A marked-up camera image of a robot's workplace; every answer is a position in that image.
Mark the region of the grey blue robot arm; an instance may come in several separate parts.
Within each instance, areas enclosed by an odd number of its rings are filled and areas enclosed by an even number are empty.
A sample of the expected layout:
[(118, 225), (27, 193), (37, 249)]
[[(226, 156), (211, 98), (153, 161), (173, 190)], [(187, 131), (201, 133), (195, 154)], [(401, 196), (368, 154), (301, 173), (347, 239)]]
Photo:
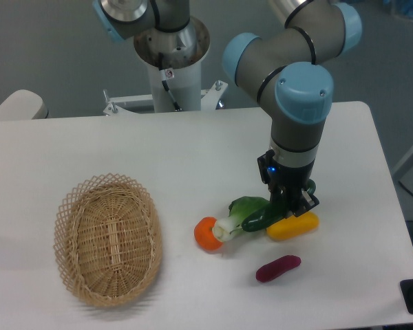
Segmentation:
[[(319, 202), (310, 174), (332, 106), (334, 83), (322, 67), (361, 39), (358, 12), (346, 3), (273, 1), (284, 26), (265, 41), (234, 37), (222, 55), (226, 75), (272, 120), (269, 150), (259, 157), (271, 202), (300, 216)], [(132, 39), (148, 65), (155, 112), (198, 111), (203, 96), (200, 62), (210, 38), (188, 1), (95, 1), (93, 9), (115, 41)]]

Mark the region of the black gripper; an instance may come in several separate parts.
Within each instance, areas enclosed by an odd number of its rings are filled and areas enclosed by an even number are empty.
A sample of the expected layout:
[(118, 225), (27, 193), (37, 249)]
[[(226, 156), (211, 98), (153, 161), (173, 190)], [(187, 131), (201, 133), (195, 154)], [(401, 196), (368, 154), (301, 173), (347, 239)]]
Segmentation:
[(318, 206), (319, 200), (314, 196), (316, 185), (308, 183), (315, 161), (301, 167), (290, 167), (277, 162), (274, 156), (271, 149), (257, 159), (262, 182), (271, 194), (271, 214), (285, 217), (286, 203), (290, 204), (290, 212), (295, 217)]

